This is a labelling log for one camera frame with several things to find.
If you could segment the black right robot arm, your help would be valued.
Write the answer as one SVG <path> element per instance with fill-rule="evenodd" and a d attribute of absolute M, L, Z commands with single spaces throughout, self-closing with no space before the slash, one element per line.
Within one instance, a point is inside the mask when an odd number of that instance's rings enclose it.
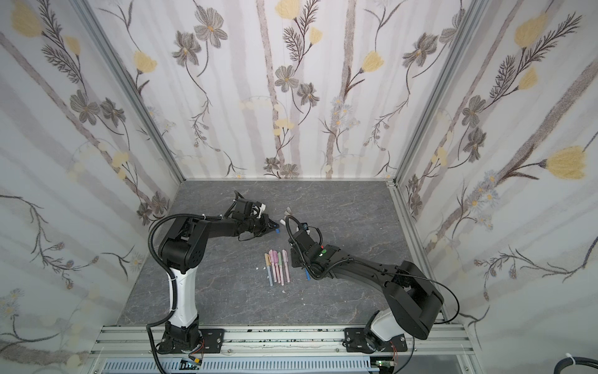
<path fill-rule="evenodd" d="M 364 328 L 345 330 L 348 352 L 406 351 L 403 338 L 428 339 L 444 304 L 442 293 L 412 262 L 374 263 L 343 249 L 315 241 L 304 228 L 287 228 L 291 263 L 308 271 L 311 279 L 349 280 L 380 292 L 387 309 L 375 312 Z"/>

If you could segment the green cap pen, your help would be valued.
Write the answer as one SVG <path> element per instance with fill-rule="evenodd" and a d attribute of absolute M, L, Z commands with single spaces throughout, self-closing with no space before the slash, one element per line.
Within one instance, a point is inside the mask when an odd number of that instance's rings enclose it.
<path fill-rule="evenodd" d="M 284 272 L 283 272 L 283 259 L 282 259 L 282 255 L 280 252 L 277 253 L 277 263 L 278 263 L 278 278 L 279 278 L 279 282 L 282 286 L 284 286 L 285 284 L 285 279 L 284 279 Z"/>

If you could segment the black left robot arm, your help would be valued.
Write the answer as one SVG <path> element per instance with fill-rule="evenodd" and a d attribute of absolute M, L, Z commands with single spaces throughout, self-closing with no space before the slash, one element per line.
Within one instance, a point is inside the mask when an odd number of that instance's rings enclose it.
<path fill-rule="evenodd" d="M 158 354 L 183 354 L 201 350 L 210 339 L 199 327 L 196 308 L 196 274 L 211 238 L 251 239 L 280 228 L 265 213 L 266 205 L 237 195 L 227 211 L 218 216 L 177 213 L 161 218 L 150 230 L 150 255 L 162 267 L 170 285 L 168 315 L 149 328 L 164 326 L 163 337 L 154 346 Z"/>

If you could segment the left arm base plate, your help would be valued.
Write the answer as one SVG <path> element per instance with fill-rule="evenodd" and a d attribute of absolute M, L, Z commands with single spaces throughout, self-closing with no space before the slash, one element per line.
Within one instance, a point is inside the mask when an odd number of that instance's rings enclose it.
<path fill-rule="evenodd" d="M 176 329 L 165 332 L 157 346 L 157 352 L 166 354 L 191 354 L 200 353 L 218 354 L 224 341 L 224 329 L 192 330 L 179 333 Z"/>

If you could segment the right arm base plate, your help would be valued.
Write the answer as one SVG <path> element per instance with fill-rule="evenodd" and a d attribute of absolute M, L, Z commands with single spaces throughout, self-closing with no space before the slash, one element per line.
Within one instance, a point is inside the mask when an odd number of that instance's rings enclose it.
<path fill-rule="evenodd" d="M 392 338 L 390 341 L 383 341 L 364 327 L 347 327 L 344 329 L 344 340 L 342 345 L 348 353 L 399 353 L 407 352 L 406 338 L 403 334 Z"/>

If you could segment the light pink cap pen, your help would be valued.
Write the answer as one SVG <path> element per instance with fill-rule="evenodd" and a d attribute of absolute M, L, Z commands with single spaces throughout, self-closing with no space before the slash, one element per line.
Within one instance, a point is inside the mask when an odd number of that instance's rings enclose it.
<path fill-rule="evenodd" d="M 287 281 L 287 283 L 290 283 L 291 276 L 290 276 L 290 271 L 289 271 L 289 256 L 288 256 L 288 252 L 286 251 L 286 249 L 284 249 L 282 251 L 282 257 L 283 257 L 283 269 L 284 269 L 286 281 Z"/>

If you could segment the purple cap pink pen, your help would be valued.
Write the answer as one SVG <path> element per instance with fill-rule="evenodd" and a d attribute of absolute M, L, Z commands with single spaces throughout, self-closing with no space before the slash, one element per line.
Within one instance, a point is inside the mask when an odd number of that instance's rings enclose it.
<path fill-rule="evenodd" d="M 272 253 L 272 255 L 273 255 L 272 262 L 273 262 L 274 270 L 275 270 L 275 273 L 276 273 L 276 276 L 277 276 L 277 282 L 282 285 L 283 284 L 283 278 L 282 278 L 281 273 L 280 273 L 279 254 L 278 254 L 278 252 L 276 250 L 274 250 L 273 253 Z"/>

